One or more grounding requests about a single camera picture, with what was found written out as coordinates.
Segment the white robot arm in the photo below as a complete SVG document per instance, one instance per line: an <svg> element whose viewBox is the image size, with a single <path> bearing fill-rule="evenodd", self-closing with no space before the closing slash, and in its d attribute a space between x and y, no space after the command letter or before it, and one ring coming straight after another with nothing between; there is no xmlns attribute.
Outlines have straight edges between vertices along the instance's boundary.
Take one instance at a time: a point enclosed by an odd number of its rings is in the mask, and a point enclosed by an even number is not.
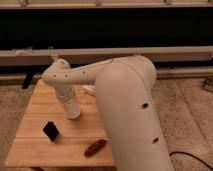
<svg viewBox="0 0 213 171"><path fill-rule="evenodd" d="M141 55L72 69L57 59L42 74L51 86L93 84L117 171L174 171L152 101L153 63Z"/></svg>

